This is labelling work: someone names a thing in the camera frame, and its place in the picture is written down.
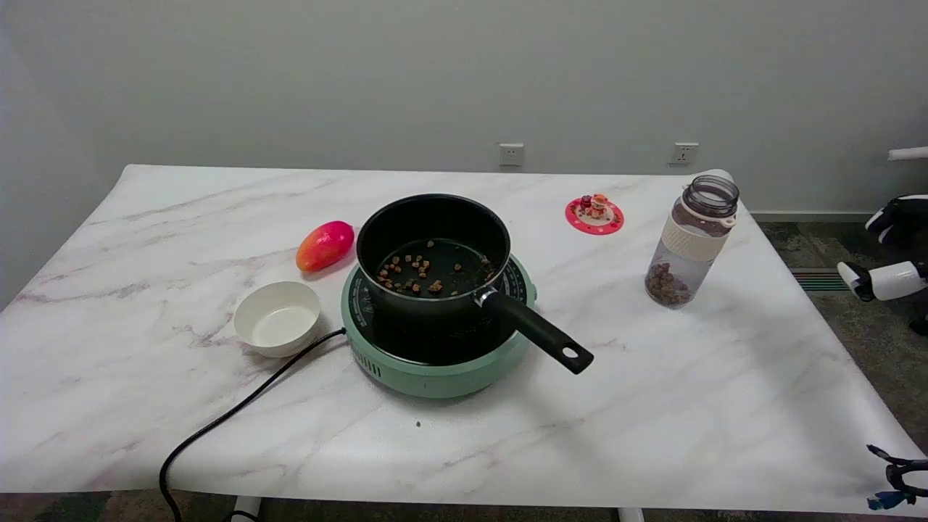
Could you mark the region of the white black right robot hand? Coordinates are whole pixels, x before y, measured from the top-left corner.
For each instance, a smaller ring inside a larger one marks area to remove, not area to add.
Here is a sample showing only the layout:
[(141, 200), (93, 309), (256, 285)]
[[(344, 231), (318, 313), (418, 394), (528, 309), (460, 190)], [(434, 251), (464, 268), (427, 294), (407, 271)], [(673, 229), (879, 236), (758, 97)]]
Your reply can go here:
[[(927, 195), (905, 195), (891, 199), (865, 222), (865, 231), (879, 244), (896, 250), (914, 251), (918, 239), (926, 238)], [(926, 261), (907, 260), (865, 270), (855, 263), (838, 263), (837, 272), (859, 300), (890, 301), (917, 294), (926, 288)]]

